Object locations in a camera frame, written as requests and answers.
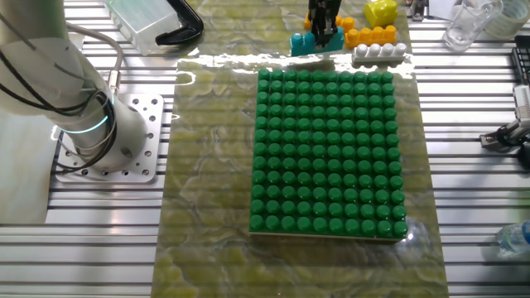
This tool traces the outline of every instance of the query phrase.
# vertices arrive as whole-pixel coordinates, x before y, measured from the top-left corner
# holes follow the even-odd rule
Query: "mounting plate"
[[[120,170],[109,172],[89,167],[66,175],[55,174],[58,181],[91,185],[147,184],[155,179],[162,114],[164,113],[164,99],[160,95],[151,94],[120,94],[119,97],[123,103],[135,108],[145,121],[147,135],[143,149],[129,164]],[[62,141],[68,148],[74,148],[74,143],[65,133]],[[68,153],[64,147],[60,147],[58,162],[67,166],[79,166],[85,163],[79,157]]]

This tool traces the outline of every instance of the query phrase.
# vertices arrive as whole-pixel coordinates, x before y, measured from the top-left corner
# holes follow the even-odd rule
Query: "black handle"
[[[205,24],[202,22],[197,13],[190,7],[185,0],[167,0],[169,4],[175,9],[181,20],[182,27],[169,32],[162,33],[157,36],[155,41],[159,46],[176,46],[182,45],[199,37],[205,29]]]

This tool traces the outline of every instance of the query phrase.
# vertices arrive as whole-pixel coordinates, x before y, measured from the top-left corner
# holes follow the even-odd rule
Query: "metal slotted table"
[[[52,181],[46,224],[0,228],[0,297],[148,297],[178,58],[139,55],[101,2],[66,1],[65,9],[68,22],[120,41],[122,93],[164,98],[159,177],[155,185],[88,190]],[[409,26],[450,296],[530,297],[528,263],[498,259],[492,245],[501,227],[530,219],[530,174],[514,153],[479,143],[480,133],[514,119],[514,43],[482,39],[452,53],[441,42],[446,24]],[[98,70],[115,61],[109,46],[88,37],[83,53]]]

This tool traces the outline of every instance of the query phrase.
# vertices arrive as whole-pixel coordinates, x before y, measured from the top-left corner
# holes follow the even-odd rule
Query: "white peg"
[[[393,51],[394,45],[388,43],[384,44],[384,46],[381,48],[381,56],[390,56]]]
[[[370,46],[370,50],[368,51],[367,57],[377,57],[379,56],[379,53],[381,52],[381,46],[378,44],[373,44]]]
[[[365,57],[366,53],[368,53],[368,46],[365,44],[360,44],[355,48],[356,57]]]
[[[405,52],[407,51],[407,45],[405,45],[404,43],[398,43],[396,46],[395,46],[395,49],[394,49],[394,52],[393,52],[393,55],[395,56],[402,56],[402,55],[405,55]]]

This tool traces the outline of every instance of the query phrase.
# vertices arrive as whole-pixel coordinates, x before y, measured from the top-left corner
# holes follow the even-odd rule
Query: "yellow block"
[[[387,26],[386,29],[383,29],[380,26],[376,26],[373,30],[363,28],[361,31],[351,29],[345,33],[344,42],[346,47],[349,48],[355,48],[360,44],[365,44],[366,46],[371,46],[374,43],[381,46],[386,43],[393,44],[396,42],[396,27]]]
[[[390,25],[398,16],[398,4],[393,0],[369,2],[364,5],[364,15],[372,28]]]

